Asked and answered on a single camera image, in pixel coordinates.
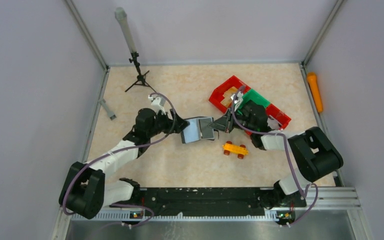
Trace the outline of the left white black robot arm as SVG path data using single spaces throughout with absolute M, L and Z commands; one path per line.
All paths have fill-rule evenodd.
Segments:
M 120 179 L 106 185 L 106 178 L 125 164 L 138 159 L 152 145 L 151 139 L 161 133 L 179 134 L 190 123 L 178 116 L 171 117 L 163 110 L 142 108 L 138 111 L 130 132 L 111 150 L 95 160 L 73 163 L 67 173 L 58 202 L 65 214 L 94 218 L 102 207 L 124 202 L 134 207 L 140 202 L 139 187 L 133 180 Z

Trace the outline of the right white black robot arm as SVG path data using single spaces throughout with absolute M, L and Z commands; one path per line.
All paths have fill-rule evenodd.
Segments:
M 287 206 L 294 195 L 306 196 L 312 183 L 344 165 L 343 157 L 319 127 L 296 134 L 272 129 L 265 107 L 252 100 L 236 111 L 227 109 L 208 126 L 225 133 L 242 129 L 251 133 L 251 142 L 256 148 L 285 151 L 291 172 L 273 185 L 268 195 L 270 207 Z

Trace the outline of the black leather card holder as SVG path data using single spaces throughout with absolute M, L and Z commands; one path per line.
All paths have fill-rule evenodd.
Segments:
M 189 125 L 180 133 L 181 143 L 189 144 L 202 140 L 214 141 L 219 131 L 209 125 L 214 121 L 211 116 L 196 116 L 185 119 Z

